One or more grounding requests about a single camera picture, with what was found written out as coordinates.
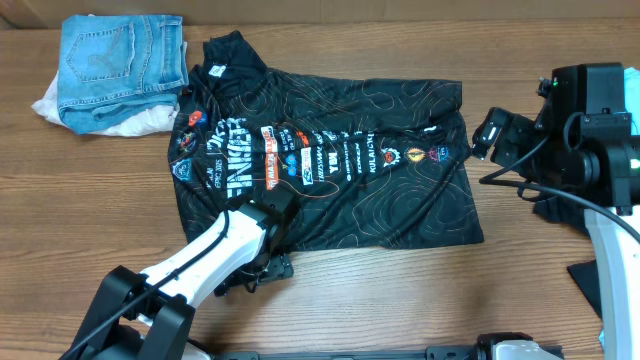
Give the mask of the black orange-patterned cycling jersey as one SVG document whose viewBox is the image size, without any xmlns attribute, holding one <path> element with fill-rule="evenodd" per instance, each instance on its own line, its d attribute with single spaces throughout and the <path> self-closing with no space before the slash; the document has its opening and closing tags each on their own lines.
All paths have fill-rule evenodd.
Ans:
<svg viewBox="0 0 640 360">
<path fill-rule="evenodd" d="M 229 201 L 290 195 L 284 252 L 480 243 L 462 85 L 267 66 L 239 32 L 203 46 L 168 149 L 188 240 Z"/>
</svg>

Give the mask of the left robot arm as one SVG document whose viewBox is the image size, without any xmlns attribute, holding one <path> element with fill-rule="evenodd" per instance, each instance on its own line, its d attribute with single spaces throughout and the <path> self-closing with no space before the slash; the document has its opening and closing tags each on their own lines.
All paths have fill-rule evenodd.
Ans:
<svg viewBox="0 0 640 360">
<path fill-rule="evenodd" d="M 228 278 L 247 285 L 266 270 L 299 211 L 278 185 L 230 200 L 215 222 L 168 259 L 102 280 L 66 359 L 204 358 L 187 347 L 197 307 Z"/>
</svg>

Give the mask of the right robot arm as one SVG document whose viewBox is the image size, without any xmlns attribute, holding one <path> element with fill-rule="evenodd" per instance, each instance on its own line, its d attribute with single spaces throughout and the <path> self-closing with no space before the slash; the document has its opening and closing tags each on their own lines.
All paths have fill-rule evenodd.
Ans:
<svg viewBox="0 0 640 360">
<path fill-rule="evenodd" d="M 549 220 L 586 229 L 607 359 L 639 356 L 638 76 L 620 63 L 556 68 L 535 119 L 493 107 L 472 138 L 473 155 L 501 167 L 481 183 L 534 190 Z"/>
</svg>

